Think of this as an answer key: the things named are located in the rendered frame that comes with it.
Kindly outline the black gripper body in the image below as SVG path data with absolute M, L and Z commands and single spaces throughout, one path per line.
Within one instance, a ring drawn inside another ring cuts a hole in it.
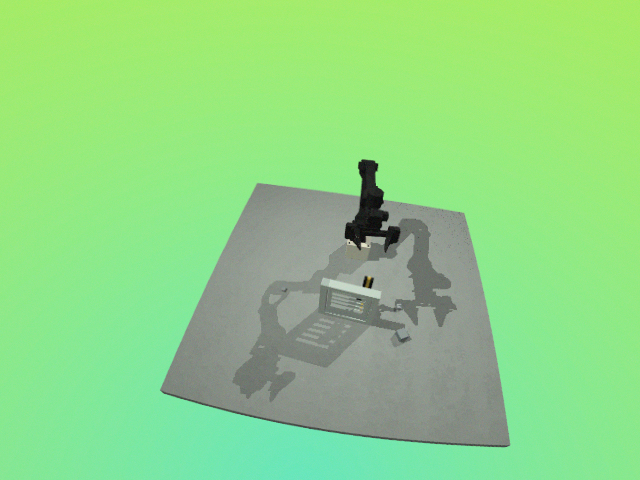
M 350 232 L 351 232 L 351 228 L 352 227 L 360 228 L 360 234 L 365 234 L 365 236 L 385 237 L 386 238 L 387 231 L 386 230 L 380 230 L 380 226 L 379 226 L 380 224 L 369 223 L 369 224 L 367 224 L 367 226 L 365 226 L 365 220 L 366 220 L 368 214 L 366 214 L 365 217 L 364 217 L 364 227 L 359 227 L 358 223 L 350 223 L 350 222 L 348 222 L 346 224 L 345 239 L 350 239 Z M 400 234 L 400 228 L 398 226 L 389 226 L 388 230 L 396 231 L 396 236 L 395 236 L 395 239 L 394 239 L 394 243 L 398 243 L 398 237 L 399 237 L 399 234 Z

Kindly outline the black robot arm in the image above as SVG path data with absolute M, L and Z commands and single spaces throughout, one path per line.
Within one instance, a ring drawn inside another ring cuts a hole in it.
M 368 214 L 365 220 L 365 226 L 369 223 L 380 224 L 382 227 L 382 221 L 386 221 L 389 218 L 389 212 L 380 208 L 384 204 L 384 191 L 376 186 L 376 172 L 378 172 L 378 163 L 375 160 L 362 159 L 358 163 L 359 175 L 361 177 L 361 199 L 359 212 L 355 216 L 355 220 L 352 223 L 358 223 L 359 227 L 364 227 L 364 217 Z

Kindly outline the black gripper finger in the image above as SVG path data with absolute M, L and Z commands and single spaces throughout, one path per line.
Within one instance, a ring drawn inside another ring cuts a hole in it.
M 385 243 L 384 243 L 384 251 L 385 251 L 385 253 L 386 253 L 389 245 L 394 243 L 395 236 L 396 236 L 396 231 L 390 231 L 390 230 L 387 231 L 387 235 L 386 235 L 386 239 L 385 239 Z
M 351 228 L 350 241 L 353 241 L 359 250 L 361 250 L 360 228 Z

